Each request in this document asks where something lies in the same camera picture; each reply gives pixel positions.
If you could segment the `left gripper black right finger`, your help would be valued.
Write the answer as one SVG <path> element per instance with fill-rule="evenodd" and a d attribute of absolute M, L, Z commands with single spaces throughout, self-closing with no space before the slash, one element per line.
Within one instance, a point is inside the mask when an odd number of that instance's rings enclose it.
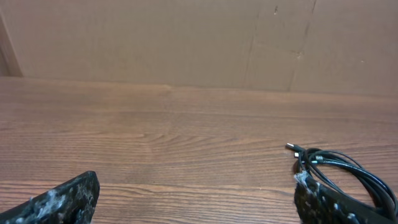
<path fill-rule="evenodd" d="M 384 208 L 370 207 L 343 195 L 309 176 L 308 172 L 294 175 L 294 203 L 304 224 L 389 224 L 396 218 Z"/>

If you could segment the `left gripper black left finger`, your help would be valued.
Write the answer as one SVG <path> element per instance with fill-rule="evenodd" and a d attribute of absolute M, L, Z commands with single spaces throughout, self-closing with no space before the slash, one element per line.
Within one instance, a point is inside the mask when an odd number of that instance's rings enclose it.
<path fill-rule="evenodd" d="M 100 195 L 96 172 L 86 171 L 1 213 L 1 224 L 90 224 Z"/>

